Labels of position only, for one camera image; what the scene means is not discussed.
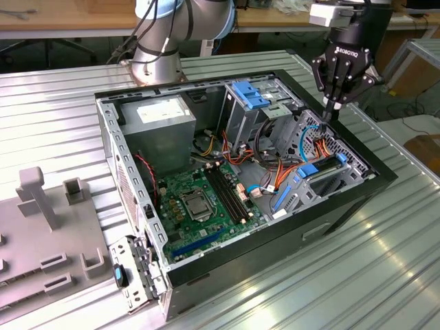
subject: cpu socket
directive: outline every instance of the cpu socket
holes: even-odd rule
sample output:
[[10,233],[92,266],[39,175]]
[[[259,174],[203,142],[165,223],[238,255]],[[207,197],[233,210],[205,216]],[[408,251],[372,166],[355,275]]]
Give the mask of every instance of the cpu socket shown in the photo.
[[214,214],[208,196],[206,196],[202,189],[186,192],[180,196],[180,199],[185,204],[191,219],[194,221],[207,221]]

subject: ram slot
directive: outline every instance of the ram slot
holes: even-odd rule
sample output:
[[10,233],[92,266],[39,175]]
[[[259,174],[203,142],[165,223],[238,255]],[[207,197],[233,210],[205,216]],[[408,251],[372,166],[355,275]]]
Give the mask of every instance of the ram slot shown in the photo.
[[219,169],[207,170],[205,176],[235,224],[239,224],[242,219],[249,219],[246,209]]

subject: label sticker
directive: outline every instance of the label sticker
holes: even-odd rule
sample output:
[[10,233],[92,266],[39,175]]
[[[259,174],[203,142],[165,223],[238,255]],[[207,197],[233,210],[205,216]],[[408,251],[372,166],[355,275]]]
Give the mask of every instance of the label sticker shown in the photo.
[[144,124],[185,115],[184,110],[175,98],[157,104],[144,105],[137,109],[137,113]]

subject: aluminum table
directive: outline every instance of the aluminum table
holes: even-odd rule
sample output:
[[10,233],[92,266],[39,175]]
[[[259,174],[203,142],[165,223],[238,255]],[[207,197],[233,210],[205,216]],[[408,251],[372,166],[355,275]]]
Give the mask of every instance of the aluminum table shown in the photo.
[[440,69],[440,39],[421,38],[405,41],[384,70],[384,80],[388,81],[389,88],[393,88],[416,56]]
[[[189,79],[285,69],[317,97],[311,70],[287,52],[187,58]],[[105,162],[94,93],[134,87],[119,65],[0,76],[0,198],[18,170],[46,185],[87,180],[107,244],[131,229]],[[340,120],[399,176],[343,228],[168,324],[152,303],[128,316],[113,280],[4,329],[438,329],[439,179],[354,106]]]

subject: blue tab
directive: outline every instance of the blue tab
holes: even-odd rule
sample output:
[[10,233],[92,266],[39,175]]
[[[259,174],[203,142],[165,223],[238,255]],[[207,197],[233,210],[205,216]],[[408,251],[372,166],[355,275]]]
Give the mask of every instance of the blue tab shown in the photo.
[[240,98],[246,102],[249,109],[258,109],[270,105],[270,101],[264,99],[258,92],[258,89],[253,87],[248,81],[234,82],[232,87]]
[[298,169],[298,174],[304,179],[315,173],[319,172],[313,164],[305,164]]
[[343,164],[345,164],[347,162],[347,157],[343,153],[338,153],[336,155],[336,158]]
[[116,280],[120,280],[122,278],[121,269],[120,268],[116,268],[115,269],[115,277],[116,277]]
[[285,200],[287,194],[289,193],[289,191],[292,189],[291,186],[287,186],[286,189],[284,189],[282,195],[280,196],[280,198],[278,198],[278,201],[276,202],[275,206],[272,208],[272,211],[276,211],[278,210],[278,208],[280,207],[281,203]]

